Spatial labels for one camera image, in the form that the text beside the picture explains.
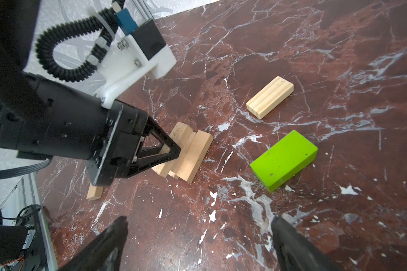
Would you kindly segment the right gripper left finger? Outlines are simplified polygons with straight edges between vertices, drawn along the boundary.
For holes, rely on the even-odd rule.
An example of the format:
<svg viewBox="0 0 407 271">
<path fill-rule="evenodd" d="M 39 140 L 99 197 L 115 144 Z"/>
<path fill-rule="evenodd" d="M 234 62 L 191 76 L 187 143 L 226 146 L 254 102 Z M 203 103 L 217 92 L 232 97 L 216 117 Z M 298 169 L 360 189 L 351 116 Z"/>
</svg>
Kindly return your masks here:
<svg viewBox="0 0 407 271">
<path fill-rule="evenodd" d="M 125 216 L 118 217 L 91 243 L 73 257 L 61 271 L 118 271 L 128 236 Z"/>
</svg>

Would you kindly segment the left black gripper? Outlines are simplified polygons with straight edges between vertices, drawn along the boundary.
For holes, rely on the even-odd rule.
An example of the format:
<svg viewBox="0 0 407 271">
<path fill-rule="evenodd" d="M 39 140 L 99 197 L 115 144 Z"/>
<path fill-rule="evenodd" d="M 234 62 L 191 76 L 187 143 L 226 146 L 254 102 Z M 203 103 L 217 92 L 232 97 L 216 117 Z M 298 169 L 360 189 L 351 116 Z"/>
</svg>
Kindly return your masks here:
<svg viewBox="0 0 407 271">
<path fill-rule="evenodd" d="M 23 74 L 0 86 L 0 148 L 15 150 L 32 166 L 0 170 L 0 179 L 48 166 L 54 157 L 86 160 L 91 183 L 110 186 L 179 157 L 175 128 L 167 134 L 144 111 L 100 100 L 40 76 Z"/>
</svg>

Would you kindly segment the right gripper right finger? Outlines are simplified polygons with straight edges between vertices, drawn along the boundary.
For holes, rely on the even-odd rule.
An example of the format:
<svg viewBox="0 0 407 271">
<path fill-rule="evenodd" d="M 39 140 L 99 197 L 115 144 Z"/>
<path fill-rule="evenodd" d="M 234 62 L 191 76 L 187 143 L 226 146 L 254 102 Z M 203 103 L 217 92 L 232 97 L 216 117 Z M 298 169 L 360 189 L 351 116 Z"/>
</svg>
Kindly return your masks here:
<svg viewBox="0 0 407 271">
<path fill-rule="evenodd" d="M 281 216 L 271 222 L 273 247 L 282 271 L 339 271 L 308 239 Z"/>
</svg>

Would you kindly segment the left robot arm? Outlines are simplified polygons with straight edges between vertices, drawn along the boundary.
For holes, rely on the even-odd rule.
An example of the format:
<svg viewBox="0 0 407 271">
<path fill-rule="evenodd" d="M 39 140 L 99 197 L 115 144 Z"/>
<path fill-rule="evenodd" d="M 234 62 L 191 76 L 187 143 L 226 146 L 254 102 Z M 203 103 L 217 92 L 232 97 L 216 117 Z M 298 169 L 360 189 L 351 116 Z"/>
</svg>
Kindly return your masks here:
<svg viewBox="0 0 407 271">
<path fill-rule="evenodd" d="M 137 23 L 123 1 L 34 38 L 39 1 L 0 1 L 0 148 L 43 169 L 53 157 L 86 160 L 93 186 L 110 186 L 175 160 L 181 148 L 145 111 L 118 100 L 176 60 L 154 19 Z"/>
</svg>

